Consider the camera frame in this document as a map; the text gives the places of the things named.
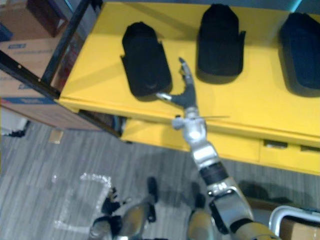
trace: cardboard box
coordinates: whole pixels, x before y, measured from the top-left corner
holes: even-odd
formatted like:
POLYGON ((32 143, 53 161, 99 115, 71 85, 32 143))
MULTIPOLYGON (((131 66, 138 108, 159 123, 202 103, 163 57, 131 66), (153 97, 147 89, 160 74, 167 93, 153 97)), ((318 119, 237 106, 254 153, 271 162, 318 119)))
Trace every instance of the cardboard box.
POLYGON ((55 37, 67 23, 47 0, 11 0, 0 8, 0 22, 12 33, 12 40, 55 37))
MULTIPOLYGON (((0 42, 0 50, 41 77, 58 42, 59 38, 6 41, 0 42)), ((101 130, 3 71, 0 97, 2 106, 37 122, 62 129, 101 130)))
MULTIPOLYGON (((3 41, 0 42, 0 50, 41 78, 59 40, 60 38, 44 38, 3 41)), ((0 71, 0 96, 3 99, 10 97, 42 97, 40 93, 3 71, 0 71)))
POLYGON ((59 104, 12 104, 1 102, 1 105, 13 112, 26 116, 30 120, 60 129, 101 130, 59 104))
POLYGON ((282 240, 320 240, 320 225, 308 225, 285 218, 281 222, 280 237, 282 240))

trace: black shoe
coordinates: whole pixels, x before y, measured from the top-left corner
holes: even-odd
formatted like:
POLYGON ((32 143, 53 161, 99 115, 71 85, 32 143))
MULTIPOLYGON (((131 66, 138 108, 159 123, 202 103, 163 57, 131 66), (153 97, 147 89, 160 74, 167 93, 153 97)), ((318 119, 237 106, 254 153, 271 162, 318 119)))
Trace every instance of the black shoe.
POLYGON ((158 185, 156 179, 153 176, 148 177, 147 187, 148 193, 154 196, 154 203, 156 204, 158 202, 158 185))
POLYGON ((195 197, 194 207, 196 209, 204 209, 206 205, 206 197, 205 195, 198 193, 195 197))

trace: yellow table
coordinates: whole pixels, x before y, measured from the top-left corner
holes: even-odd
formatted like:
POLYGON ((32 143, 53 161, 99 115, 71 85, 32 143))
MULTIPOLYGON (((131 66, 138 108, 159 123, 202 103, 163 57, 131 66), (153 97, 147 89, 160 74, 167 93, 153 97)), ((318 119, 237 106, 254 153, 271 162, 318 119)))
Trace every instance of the yellow table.
MULTIPOLYGON (((168 126, 175 115, 182 115, 178 107, 160 100, 142 102, 130 92, 121 61, 122 37, 127 26, 143 21, 154 28, 162 41, 172 76, 171 93, 184 90, 178 61, 178 57, 182 57, 194 74, 200 115, 229 116, 208 118, 209 132, 257 141, 282 141, 299 149, 301 145, 319 148, 320 98, 290 93, 282 73, 278 32, 289 13, 232 7, 239 18, 239 29, 246 31, 243 72, 233 82, 217 85, 195 77, 196 38, 202 15, 208 8, 209 5, 196 4, 106 3, 59 103, 73 109, 115 114, 163 126, 168 126)), ((320 22, 320 15, 311 16, 320 22)), ((319 153, 314 154, 320 162, 319 153)), ((285 162, 291 161, 290 155, 275 155, 277 159, 284 157, 283 164, 277 166, 286 168, 285 162)), ((314 172, 319 173, 319 168, 315 167, 314 172)))

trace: box label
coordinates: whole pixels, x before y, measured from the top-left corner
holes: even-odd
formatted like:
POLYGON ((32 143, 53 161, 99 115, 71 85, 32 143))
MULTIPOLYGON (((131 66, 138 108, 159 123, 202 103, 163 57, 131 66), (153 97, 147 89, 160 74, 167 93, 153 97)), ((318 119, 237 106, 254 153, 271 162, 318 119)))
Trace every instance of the box label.
POLYGON ((24 49, 27 46, 26 43, 16 43, 16 44, 10 44, 8 46, 8 49, 24 49))
POLYGON ((46 97, 2 97, 2 104, 57 104, 46 97))

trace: black joint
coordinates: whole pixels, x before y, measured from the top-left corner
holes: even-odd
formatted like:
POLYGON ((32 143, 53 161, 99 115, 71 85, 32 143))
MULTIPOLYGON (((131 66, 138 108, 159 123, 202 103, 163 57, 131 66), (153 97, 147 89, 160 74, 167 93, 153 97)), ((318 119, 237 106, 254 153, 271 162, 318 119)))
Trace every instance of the black joint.
POLYGON ((207 186, 220 182, 228 177, 228 173, 221 162, 202 168, 200 175, 207 186))
POLYGON ((248 223, 252 223, 253 221, 249 218, 242 218, 238 221, 235 221, 230 225, 230 230, 235 234, 236 231, 241 228, 243 225, 246 225, 248 223))
POLYGON ((220 216, 220 214, 218 212, 218 209, 217 209, 214 201, 211 201, 209 203, 209 208, 211 210, 211 215, 212 215, 212 217, 214 219, 214 222, 215 222, 215 225, 216 225, 218 231, 223 235, 228 234, 229 231, 228 231, 226 225, 224 224, 224 222, 222 221, 222 218, 221 218, 221 216, 220 216))

